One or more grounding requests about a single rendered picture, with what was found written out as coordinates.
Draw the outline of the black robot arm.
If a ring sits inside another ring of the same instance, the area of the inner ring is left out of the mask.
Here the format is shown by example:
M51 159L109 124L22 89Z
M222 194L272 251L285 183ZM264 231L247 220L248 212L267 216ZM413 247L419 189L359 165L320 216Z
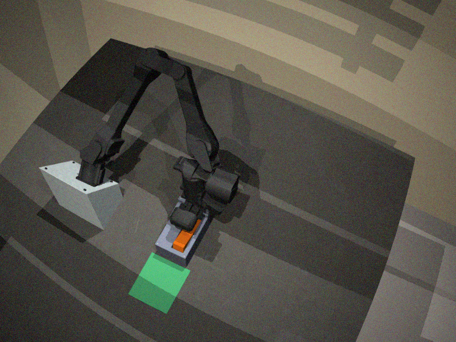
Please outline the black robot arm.
M96 187L102 184L105 161L119 153L122 130L147 86L160 74L171 76L186 121L188 154L193 159L180 156L173 169L182 173L185 188L206 191L198 198L197 206L205 207L214 215L220 215L238 190L240 175L222 169L218 154L219 142L204 118L196 92L192 69L174 61L159 49L146 48L139 54L134 66L133 78L114 108L108 122L92 138L90 144L80 150L82 159L78 179Z

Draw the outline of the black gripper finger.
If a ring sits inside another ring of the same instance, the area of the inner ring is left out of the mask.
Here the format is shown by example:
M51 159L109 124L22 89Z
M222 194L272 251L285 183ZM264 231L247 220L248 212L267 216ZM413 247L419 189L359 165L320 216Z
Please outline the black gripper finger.
M184 206L183 203L181 203L181 205L180 205L179 207L183 209L185 206ZM197 214L198 219L199 219L199 217L201 216L201 214L202 214L202 211L199 210L199 212L198 212L198 214Z

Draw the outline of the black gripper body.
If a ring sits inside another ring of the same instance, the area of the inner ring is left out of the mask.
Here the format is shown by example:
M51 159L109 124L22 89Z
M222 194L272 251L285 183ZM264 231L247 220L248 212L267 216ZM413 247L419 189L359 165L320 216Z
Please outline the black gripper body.
M180 207L174 208L169 219L171 224L190 232L193 231L198 220L198 198L202 197L206 191L204 190L205 188L197 192L188 190L183 183L180 185L180 189L183 190L181 197L185 199L185 207L183 209Z

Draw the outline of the orange block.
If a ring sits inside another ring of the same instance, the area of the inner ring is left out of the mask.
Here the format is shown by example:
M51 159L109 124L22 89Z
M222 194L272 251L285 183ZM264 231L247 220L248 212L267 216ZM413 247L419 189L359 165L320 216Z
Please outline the orange block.
M186 231L182 229L181 233L177 236L176 240L173 242L173 249L178 250L184 253L185 248L189 244L190 239L193 237L193 234L196 232L196 228L200 224L201 220L197 220L193 231Z

